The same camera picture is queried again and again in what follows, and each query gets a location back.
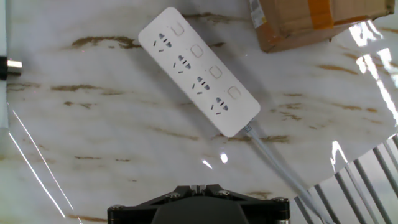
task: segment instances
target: white power strip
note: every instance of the white power strip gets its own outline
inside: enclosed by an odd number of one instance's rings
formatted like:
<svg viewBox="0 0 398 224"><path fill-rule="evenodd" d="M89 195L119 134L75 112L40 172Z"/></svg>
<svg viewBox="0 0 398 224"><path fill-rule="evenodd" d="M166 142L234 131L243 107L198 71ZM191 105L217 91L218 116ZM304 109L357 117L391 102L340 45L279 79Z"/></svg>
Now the white power strip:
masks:
<svg viewBox="0 0 398 224"><path fill-rule="evenodd" d="M260 104L175 8L139 34L142 47L227 137L260 112Z"/></svg>

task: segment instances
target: white cable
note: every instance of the white cable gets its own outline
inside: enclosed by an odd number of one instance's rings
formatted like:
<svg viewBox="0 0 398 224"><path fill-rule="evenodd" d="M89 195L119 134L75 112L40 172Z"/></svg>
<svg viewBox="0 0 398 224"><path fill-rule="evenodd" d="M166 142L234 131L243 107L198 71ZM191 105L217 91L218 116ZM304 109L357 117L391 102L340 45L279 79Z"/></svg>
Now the white cable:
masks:
<svg viewBox="0 0 398 224"><path fill-rule="evenodd" d="M255 140L262 151L266 154L268 159L272 162L272 165L279 171L279 174L288 182L292 183L293 186L298 189L300 192L300 198L304 201L304 203L307 205L307 207L312 210L315 214L317 214L322 220L324 220L327 223L334 223L333 220L325 215L320 209L318 209L318 206L316 203L313 201L312 196L307 192L304 186L302 186L294 177L292 177L289 172L287 172L286 168L275 158L274 154L272 151L261 141L259 135L255 130L250 127L248 124L244 128L245 132L247 132L249 137L252 137L253 140Z"/></svg>

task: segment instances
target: white marble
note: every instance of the white marble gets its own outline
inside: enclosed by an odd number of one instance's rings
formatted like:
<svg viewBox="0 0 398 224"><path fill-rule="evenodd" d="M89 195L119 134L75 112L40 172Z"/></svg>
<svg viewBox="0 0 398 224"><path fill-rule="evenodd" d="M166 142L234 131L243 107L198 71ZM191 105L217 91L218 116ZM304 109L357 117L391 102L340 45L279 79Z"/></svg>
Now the white marble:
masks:
<svg viewBox="0 0 398 224"><path fill-rule="evenodd" d="M223 43L212 49L262 106L255 128L308 187L334 174L333 141L352 161L396 132L397 15L368 33L265 54L245 1L14 0L9 51L24 73L8 81L9 121L26 160L10 138L2 143L8 194L0 200L9 206L0 223L102 222L112 204L136 205L177 185L295 196L252 144L220 136L138 47L139 31L168 6L215 15L188 20L209 45ZM361 56L369 69L356 63ZM344 165L337 153L335 170Z"/></svg>

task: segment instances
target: cardboard box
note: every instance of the cardboard box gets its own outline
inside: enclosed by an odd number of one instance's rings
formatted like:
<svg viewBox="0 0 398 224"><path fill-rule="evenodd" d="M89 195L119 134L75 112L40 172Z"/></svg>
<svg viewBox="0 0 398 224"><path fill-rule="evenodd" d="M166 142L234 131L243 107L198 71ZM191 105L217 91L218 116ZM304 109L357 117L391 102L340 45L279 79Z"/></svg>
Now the cardboard box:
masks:
<svg viewBox="0 0 398 224"><path fill-rule="evenodd" d="M332 38L394 13L395 0L249 0L260 47L278 52Z"/></svg>

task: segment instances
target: screw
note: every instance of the screw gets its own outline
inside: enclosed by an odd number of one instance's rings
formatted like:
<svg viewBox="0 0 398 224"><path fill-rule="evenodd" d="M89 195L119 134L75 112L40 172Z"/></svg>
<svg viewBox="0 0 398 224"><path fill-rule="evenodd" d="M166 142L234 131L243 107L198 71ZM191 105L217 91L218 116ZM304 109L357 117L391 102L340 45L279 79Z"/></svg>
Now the screw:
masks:
<svg viewBox="0 0 398 224"><path fill-rule="evenodd" d="M166 195L166 197L167 198L171 198L171 199L176 199L176 198L181 197L181 195L179 193L176 193L176 192L171 192L168 195Z"/></svg>
<svg viewBox="0 0 398 224"><path fill-rule="evenodd" d="M116 211L116 210L122 210L124 207L125 207L124 205L113 205L109 209Z"/></svg>
<svg viewBox="0 0 398 224"><path fill-rule="evenodd" d="M217 192L215 193L215 195L219 195L219 196L228 196L228 195L229 195L229 192L228 192L227 190L220 190L220 191L217 191Z"/></svg>
<svg viewBox="0 0 398 224"><path fill-rule="evenodd" d="M289 200L287 198L284 197L276 197L272 199L275 202L288 202Z"/></svg>

